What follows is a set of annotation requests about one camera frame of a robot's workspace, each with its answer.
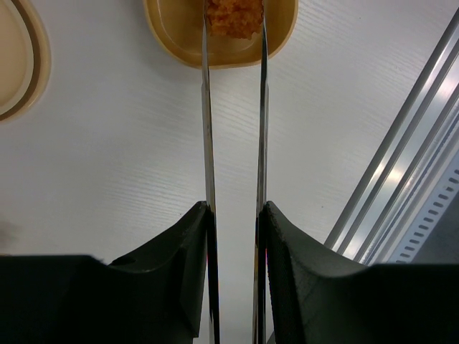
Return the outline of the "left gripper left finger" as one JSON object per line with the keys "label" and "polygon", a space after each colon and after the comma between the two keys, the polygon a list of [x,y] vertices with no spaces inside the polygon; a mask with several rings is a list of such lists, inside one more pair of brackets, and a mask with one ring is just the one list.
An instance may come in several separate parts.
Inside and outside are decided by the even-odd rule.
{"label": "left gripper left finger", "polygon": [[3,343],[191,343],[201,323],[207,205],[105,264],[89,255],[1,258]]}

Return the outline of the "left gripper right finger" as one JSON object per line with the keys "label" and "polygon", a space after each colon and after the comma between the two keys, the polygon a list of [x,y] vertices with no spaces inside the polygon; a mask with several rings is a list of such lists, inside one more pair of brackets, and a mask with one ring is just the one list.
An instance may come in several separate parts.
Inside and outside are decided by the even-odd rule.
{"label": "left gripper right finger", "polygon": [[325,247],[273,203],[261,215],[277,343],[456,343],[458,266],[366,266]]}

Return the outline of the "metal tongs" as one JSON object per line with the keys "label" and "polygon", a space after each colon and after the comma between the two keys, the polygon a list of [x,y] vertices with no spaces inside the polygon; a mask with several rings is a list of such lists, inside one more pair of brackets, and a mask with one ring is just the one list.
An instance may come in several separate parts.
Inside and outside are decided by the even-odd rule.
{"label": "metal tongs", "polygon": [[[212,135],[212,105],[209,81],[207,43],[207,5],[202,9],[202,123],[204,139],[204,171],[206,203],[211,214],[207,229],[207,274],[209,290],[209,341],[220,343],[219,273],[217,258],[217,219],[215,204],[214,152]],[[266,16],[262,16],[261,68],[260,68],[260,120],[257,162],[257,198],[255,220],[255,257],[252,312],[252,342],[266,343],[266,234],[262,229],[261,215],[267,201],[268,161],[268,33]]]}

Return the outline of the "fried chicken piece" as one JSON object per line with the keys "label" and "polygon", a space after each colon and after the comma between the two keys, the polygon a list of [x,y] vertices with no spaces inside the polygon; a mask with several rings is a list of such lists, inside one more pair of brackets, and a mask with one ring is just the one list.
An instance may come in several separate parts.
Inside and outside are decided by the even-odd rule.
{"label": "fried chicken piece", "polygon": [[264,6],[261,0],[208,1],[205,15],[211,35],[251,39],[262,28]]}

